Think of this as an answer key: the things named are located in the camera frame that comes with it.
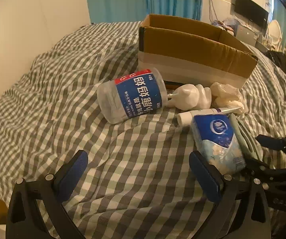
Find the black bag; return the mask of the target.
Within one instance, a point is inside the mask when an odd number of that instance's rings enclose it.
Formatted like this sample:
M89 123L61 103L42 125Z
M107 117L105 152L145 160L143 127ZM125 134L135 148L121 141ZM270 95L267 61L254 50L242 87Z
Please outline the black bag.
M286 53L267 50L264 55L273 61L273 63L281 68L281 70L286 74Z

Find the blue tissue pack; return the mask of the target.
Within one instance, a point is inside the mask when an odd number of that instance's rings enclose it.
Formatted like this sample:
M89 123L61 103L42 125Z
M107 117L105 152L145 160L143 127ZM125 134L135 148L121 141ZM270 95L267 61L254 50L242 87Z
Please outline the blue tissue pack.
M228 116L194 116L191 122L197 150L222 174L235 174L246 163Z

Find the brown cardboard box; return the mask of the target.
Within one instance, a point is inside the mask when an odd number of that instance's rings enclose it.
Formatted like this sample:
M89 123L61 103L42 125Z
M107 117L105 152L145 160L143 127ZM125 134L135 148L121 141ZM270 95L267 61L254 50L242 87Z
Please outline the brown cardboard box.
M139 27L138 68L156 68L165 81L242 88L257 63L241 41L204 22L149 14Z

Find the grey checkered bed cover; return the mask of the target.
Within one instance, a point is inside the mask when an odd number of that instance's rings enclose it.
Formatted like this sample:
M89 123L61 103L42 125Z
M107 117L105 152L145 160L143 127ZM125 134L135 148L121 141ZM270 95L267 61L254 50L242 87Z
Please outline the grey checkered bed cover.
M75 153L88 165L63 206L85 238L191 238L209 216L189 167L192 130L163 108L111 125L97 88L138 70L139 23L82 27L38 55L0 97L0 199L19 238L59 238L41 200L11 200L18 179L43 181Z

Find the clear jar blue label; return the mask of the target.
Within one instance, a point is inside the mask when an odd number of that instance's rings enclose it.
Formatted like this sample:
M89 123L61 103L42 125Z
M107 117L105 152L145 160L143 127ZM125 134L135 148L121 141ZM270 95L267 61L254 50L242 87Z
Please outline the clear jar blue label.
M164 80L156 68L102 83L96 93L101 112L110 124L150 114L168 101Z

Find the black wall television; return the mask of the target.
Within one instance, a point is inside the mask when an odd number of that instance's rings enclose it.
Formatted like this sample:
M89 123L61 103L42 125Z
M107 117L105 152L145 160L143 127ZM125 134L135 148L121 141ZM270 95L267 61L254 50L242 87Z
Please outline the black wall television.
M247 18L261 29L266 29L267 27L268 11L253 0L235 0L234 12Z

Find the grey mini fridge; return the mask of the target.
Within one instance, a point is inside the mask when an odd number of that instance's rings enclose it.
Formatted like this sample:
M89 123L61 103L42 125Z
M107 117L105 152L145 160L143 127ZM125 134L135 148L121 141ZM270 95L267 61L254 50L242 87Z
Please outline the grey mini fridge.
M257 41L255 32L243 25L237 26L236 39L251 46L255 46Z

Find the white faceted bottle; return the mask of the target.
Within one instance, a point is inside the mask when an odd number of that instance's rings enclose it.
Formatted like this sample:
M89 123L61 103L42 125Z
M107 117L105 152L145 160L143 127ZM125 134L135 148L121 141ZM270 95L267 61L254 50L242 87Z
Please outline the white faceted bottle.
M212 93L209 87L185 84L168 94L167 107L176 107L182 111L209 109Z

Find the white oval vanity mirror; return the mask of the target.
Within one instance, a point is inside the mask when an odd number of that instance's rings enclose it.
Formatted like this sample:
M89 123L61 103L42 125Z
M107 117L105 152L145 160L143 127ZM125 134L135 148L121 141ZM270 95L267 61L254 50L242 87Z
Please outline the white oval vanity mirror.
M277 20L272 20L268 24L266 37L268 44L276 51L278 51L281 45L282 32Z

